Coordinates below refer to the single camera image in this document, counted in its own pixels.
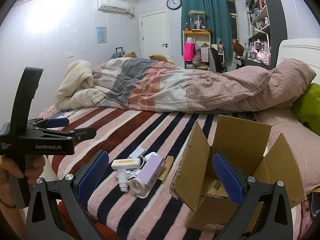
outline white door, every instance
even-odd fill
[[[142,56],[149,58],[153,54],[169,55],[169,31],[167,26],[167,12],[156,12],[145,15],[141,20]]]

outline black jacket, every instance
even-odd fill
[[[211,52],[214,59],[214,64],[216,65],[216,72],[222,73],[224,69],[222,67],[222,62],[218,56],[218,51],[215,48],[211,48]]]

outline purple box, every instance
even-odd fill
[[[164,167],[165,160],[164,158],[151,155],[147,163],[143,166],[142,170],[138,174],[137,178],[148,187],[153,187],[158,179],[162,169]]]

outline window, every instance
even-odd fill
[[[236,0],[228,0],[227,2],[228,2],[229,14],[230,14],[232,38],[239,40],[238,15],[237,15],[237,10],[236,10]]]

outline white wall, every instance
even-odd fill
[[[144,14],[166,10],[167,0],[148,0],[138,4],[139,16]],[[168,10],[169,29],[170,29],[170,59],[178,66],[184,66],[183,57],[181,56],[181,8],[172,11]]]
[[[97,43],[100,26],[108,28],[108,43]],[[100,12],[97,0],[31,0],[14,7],[0,26],[0,125],[10,120],[24,67],[44,68],[30,110],[30,117],[36,117],[54,104],[73,61],[86,60],[95,67],[108,61],[115,47],[139,56],[138,29],[137,18]],[[65,58],[66,51],[74,56]]]
[[[303,0],[281,0],[288,39],[320,38],[320,26]]]

